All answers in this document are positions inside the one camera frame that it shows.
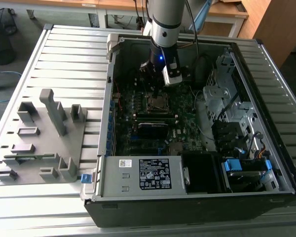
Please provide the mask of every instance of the barcode label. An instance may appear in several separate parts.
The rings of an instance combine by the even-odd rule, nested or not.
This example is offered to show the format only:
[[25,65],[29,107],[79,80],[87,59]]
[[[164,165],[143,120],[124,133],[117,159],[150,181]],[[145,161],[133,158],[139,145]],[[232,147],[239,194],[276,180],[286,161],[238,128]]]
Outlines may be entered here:
[[82,6],[95,7],[95,4],[82,4]]
[[132,160],[131,159],[120,159],[119,160],[119,167],[132,167]]

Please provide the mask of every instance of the white sticker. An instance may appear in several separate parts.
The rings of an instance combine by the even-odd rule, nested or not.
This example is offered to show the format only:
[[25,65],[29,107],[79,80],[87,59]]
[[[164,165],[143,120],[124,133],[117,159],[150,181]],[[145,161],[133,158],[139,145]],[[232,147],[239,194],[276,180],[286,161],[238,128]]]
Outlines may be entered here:
[[247,16],[243,16],[243,15],[235,15],[236,18],[247,18]]
[[132,160],[131,159],[120,159],[119,160],[119,167],[132,167]]
[[95,7],[95,4],[82,4],[82,6]]

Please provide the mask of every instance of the white cable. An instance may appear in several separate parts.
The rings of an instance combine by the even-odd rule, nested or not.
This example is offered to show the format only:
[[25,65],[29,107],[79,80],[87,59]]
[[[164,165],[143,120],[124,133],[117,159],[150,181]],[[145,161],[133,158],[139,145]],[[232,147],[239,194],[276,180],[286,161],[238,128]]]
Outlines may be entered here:
[[199,131],[207,138],[207,139],[209,139],[209,140],[212,140],[212,141],[215,141],[215,139],[213,139],[213,138],[210,138],[209,136],[207,136],[202,130],[201,130],[201,128],[200,127],[198,127],[198,129],[199,129]]

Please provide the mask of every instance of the blue latch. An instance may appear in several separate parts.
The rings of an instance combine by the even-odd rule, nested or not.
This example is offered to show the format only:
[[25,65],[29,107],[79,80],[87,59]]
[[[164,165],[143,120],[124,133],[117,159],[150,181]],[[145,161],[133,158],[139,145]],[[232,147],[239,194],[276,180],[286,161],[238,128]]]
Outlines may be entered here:
[[228,159],[224,163],[226,171],[241,171],[242,167],[239,159]]
[[92,174],[82,174],[81,183],[83,184],[92,184]]
[[267,170],[271,170],[272,169],[272,164],[271,164],[271,162],[268,159],[265,161],[265,164],[266,164]]

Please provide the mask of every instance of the aluminum profile table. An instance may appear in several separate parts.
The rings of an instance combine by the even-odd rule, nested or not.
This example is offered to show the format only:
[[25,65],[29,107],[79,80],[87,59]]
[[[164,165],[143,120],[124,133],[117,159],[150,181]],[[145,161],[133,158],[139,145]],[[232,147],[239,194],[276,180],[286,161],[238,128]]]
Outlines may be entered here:
[[[52,88],[63,107],[80,104],[88,109],[79,173],[97,162],[109,33],[139,34],[83,27],[53,26],[43,30],[32,56],[0,121],[18,118],[21,101],[37,99],[42,88]],[[296,98],[263,45],[255,40],[199,37],[236,42],[271,112],[290,155],[296,163]],[[0,187],[0,236],[138,236],[198,233],[270,226],[296,225],[296,204],[274,209],[254,220],[202,225],[107,228],[95,226],[79,197],[80,181],[70,184],[40,184]]]

